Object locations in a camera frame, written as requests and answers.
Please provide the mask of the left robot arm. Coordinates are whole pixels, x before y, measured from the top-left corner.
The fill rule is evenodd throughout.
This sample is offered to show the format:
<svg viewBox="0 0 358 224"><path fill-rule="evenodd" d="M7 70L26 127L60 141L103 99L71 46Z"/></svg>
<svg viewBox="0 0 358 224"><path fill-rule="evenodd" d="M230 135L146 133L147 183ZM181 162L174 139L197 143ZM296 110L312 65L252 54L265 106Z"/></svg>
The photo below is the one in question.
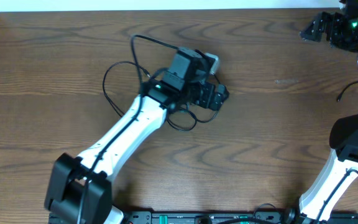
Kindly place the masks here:
<svg viewBox="0 0 358 224"><path fill-rule="evenodd" d="M189 104L220 110L229 92L208 81L219 64L216 55L177 48L172 64L143 82L131 107L99 141L76 157L64 153L55 161L45 209L67 223L122 223L124 212L112 202L120 169L168 115Z"/></svg>

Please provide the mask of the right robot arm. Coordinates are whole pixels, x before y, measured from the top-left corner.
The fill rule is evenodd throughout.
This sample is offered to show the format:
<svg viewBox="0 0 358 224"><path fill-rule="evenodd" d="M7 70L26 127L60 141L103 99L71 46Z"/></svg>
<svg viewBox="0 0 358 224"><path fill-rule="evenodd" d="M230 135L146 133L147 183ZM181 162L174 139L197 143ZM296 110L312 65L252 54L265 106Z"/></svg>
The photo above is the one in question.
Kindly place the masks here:
<svg viewBox="0 0 358 224"><path fill-rule="evenodd" d="M320 42L358 53L358 0L340 1L341 12L320 12L300 32L304 40ZM346 189L358 177L358 113L337 120L329 136L329 158L313 185L289 208L282 223L350 223L331 212Z"/></svg>

